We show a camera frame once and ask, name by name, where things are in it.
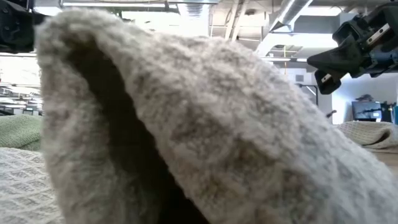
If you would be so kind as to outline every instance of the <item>green towel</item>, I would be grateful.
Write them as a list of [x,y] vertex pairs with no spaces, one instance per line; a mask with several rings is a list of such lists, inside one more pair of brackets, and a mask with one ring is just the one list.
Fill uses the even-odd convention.
[[38,151],[41,122],[41,116],[0,116],[0,147]]

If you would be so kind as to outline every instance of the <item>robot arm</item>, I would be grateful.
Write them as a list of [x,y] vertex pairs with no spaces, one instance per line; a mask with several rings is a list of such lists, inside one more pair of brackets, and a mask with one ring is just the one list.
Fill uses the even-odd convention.
[[311,56],[307,63],[318,70],[315,78],[321,94],[330,94],[347,73],[375,78],[398,71],[398,2],[376,8],[368,16],[357,15],[333,34],[335,49]]
[[46,16],[32,8],[32,1],[0,0],[0,52],[33,51],[34,26]]

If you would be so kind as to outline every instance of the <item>ceiling duct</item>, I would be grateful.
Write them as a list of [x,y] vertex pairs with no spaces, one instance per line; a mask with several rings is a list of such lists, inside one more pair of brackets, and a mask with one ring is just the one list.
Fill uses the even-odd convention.
[[271,31],[279,29],[283,26],[291,26],[299,18],[300,12],[308,7],[313,0],[283,0],[279,9],[279,15],[271,29]]
[[188,3],[178,4],[178,10],[183,17],[183,26],[190,35],[208,35],[209,4]]

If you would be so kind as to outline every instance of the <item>fuzzy beige towel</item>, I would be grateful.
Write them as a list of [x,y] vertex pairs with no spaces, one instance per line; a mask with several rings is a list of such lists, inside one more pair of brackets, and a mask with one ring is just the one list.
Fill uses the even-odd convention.
[[243,46],[87,10],[37,33],[67,223],[398,223],[388,168]]

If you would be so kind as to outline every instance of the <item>towel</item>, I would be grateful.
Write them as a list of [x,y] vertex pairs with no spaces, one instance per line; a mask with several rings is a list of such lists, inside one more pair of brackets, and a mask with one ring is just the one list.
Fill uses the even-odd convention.
[[41,116],[0,116],[0,147],[40,149]]
[[61,224],[39,152],[0,148],[0,223]]
[[391,171],[242,45],[87,9],[36,41],[67,223],[172,223],[176,201],[196,214],[185,223],[398,223]]
[[388,122],[350,121],[338,129],[372,152],[398,153],[398,126]]

